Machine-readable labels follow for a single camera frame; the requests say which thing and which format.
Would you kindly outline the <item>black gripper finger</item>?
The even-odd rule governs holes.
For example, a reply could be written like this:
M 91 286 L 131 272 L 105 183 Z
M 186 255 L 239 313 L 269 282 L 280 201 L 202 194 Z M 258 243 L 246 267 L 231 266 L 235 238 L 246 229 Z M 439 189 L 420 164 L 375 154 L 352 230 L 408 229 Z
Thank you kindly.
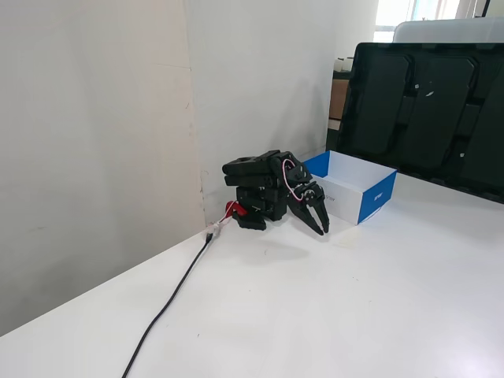
M 309 228 L 318 235 L 324 235 L 324 219 L 319 218 L 321 224 L 318 224 L 309 210 L 309 207 L 303 203 L 290 204 L 291 212 Z
M 324 204 L 324 199 L 319 198 L 317 199 L 314 204 L 313 208 L 315 209 L 320 221 L 321 221 L 321 226 L 323 229 L 324 233 L 329 232 L 329 218 L 328 218 L 328 213 Z

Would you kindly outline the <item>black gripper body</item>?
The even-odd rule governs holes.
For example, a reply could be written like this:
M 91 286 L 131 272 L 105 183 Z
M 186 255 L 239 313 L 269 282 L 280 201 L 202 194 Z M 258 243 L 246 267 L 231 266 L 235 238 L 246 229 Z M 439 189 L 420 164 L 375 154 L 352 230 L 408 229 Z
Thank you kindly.
M 322 209 L 324 204 L 324 189 L 317 182 L 299 183 L 289 187 L 289 208 L 304 209 L 312 207 Z

